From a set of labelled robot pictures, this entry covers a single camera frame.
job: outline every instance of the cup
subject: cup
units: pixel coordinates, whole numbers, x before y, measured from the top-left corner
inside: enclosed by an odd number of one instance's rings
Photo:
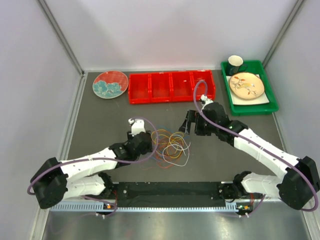
[[[228,58],[225,73],[227,76],[233,76],[237,73],[244,72],[247,68],[248,65],[244,64],[244,60],[240,56],[232,55]]]

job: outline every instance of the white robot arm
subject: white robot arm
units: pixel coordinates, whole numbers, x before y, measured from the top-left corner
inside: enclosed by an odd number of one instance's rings
[[[280,198],[293,209],[302,209],[314,194],[307,182],[288,165],[294,166],[302,172],[312,184],[315,192],[319,191],[320,180],[314,160],[307,156],[300,159],[297,156],[288,154],[263,140],[244,123],[238,120],[229,120],[224,108],[218,102],[213,102],[205,95],[201,96],[200,102],[203,106],[202,114],[218,127],[207,122],[199,112],[189,110],[184,123],[179,129],[181,132],[189,134],[191,123],[195,123],[195,134],[199,136],[215,134],[221,141],[227,142],[234,148],[249,154],[275,174],[275,176],[270,176],[259,175],[249,171],[242,172],[236,175],[233,180],[233,194],[228,191],[224,195],[225,191],[223,189],[220,190],[223,198],[231,197],[235,199],[246,196],[249,193],[260,193]],[[236,134],[222,130],[219,126]],[[264,149],[278,156],[282,161],[268,154]]]
[[[129,119],[129,124],[131,131],[127,133],[126,142],[115,143],[97,153],[77,159],[60,162],[55,157],[48,159],[30,181],[32,183],[45,171],[61,165],[49,171],[32,186],[40,208],[47,209],[61,200],[84,195],[108,197],[113,183],[102,171],[128,165],[140,155],[152,152],[151,134],[145,130],[145,122],[142,119]]]

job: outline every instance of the green tray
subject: green tray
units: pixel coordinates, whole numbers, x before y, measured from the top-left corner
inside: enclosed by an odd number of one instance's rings
[[[267,78],[266,72],[264,70],[264,67],[262,66],[261,61],[250,60],[250,61],[244,61],[244,63],[248,65],[246,72],[253,73],[253,74],[259,74],[260,79],[262,80],[262,82],[264,84],[265,94],[270,102],[265,103],[265,104],[258,104],[258,105],[234,105],[231,100],[229,83],[228,83],[228,80],[226,77],[226,67],[227,67],[228,62],[223,61],[221,63],[222,75],[223,75],[223,79],[224,79],[224,83],[225,83],[225,89],[226,89],[226,92],[228,93],[228,97],[229,97],[231,114],[233,116],[265,115],[265,114],[271,114],[273,112],[278,111],[279,107],[278,107],[275,95],[272,92],[272,88],[269,84],[269,80]]]

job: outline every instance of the blue patterned plate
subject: blue patterned plate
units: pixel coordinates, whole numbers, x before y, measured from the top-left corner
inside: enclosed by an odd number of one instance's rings
[[[95,95],[102,99],[113,99],[123,94],[129,85],[127,76],[120,71],[106,71],[93,81]]]

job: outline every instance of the red compartment tray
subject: red compartment tray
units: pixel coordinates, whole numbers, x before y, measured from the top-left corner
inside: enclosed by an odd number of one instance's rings
[[[129,102],[130,104],[191,102],[195,86],[200,80],[206,81],[207,96],[214,100],[216,85],[210,70],[130,74]],[[204,92],[205,86],[201,84],[197,90],[196,99],[199,100]]]

